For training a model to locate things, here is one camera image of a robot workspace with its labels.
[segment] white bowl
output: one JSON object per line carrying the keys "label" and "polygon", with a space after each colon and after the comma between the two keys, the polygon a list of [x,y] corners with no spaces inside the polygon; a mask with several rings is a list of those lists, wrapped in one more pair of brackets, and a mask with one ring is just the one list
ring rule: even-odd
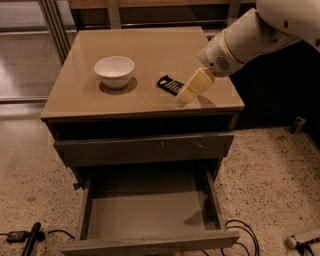
{"label": "white bowl", "polygon": [[126,57],[112,56],[100,60],[94,66],[102,82],[112,89],[125,87],[132,78],[134,62]]}

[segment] beige table surface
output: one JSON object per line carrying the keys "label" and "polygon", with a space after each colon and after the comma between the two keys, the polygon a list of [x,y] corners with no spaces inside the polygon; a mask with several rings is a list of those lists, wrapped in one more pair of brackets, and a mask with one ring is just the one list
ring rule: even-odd
{"label": "beige table surface", "polygon": [[[80,31],[41,114],[60,118],[139,117],[194,111],[239,111],[244,104],[231,80],[213,85],[187,105],[157,87],[164,75],[187,82],[202,64],[197,53],[208,40],[199,27]],[[120,90],[106,89],[94,71],[106,57],[135,62],[133,79]]]}

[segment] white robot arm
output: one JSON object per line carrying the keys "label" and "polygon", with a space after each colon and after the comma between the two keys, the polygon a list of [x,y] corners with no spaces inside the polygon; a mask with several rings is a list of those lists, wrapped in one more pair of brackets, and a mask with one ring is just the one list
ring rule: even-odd
{"label": "white robot arm", "polygon": [[319,0],[257,0],[198,57],[216,76],[229,76],[255,57],[303,40],[320,53]]}

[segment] open drawer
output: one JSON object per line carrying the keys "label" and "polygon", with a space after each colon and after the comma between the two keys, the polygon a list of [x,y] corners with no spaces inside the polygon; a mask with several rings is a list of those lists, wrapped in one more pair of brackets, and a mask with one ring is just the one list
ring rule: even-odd
{"label": "open drawer", "polygon": [[231,247],[239,234],[224,229],[211,161],[88,167],[78,234],[61,251],[140,256]]}

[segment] drawer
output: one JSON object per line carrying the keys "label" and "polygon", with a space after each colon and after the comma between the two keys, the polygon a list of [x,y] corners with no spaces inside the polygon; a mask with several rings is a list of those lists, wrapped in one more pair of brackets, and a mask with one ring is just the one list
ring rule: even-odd
{"label": "drawer", "polygon": [[90,167],[64,255],[136,256],[231,247],[209,160]]}
{"label": "drawer", "polygon": [[216,133],[56,141],[67,167],[223,158],[233,135]]}

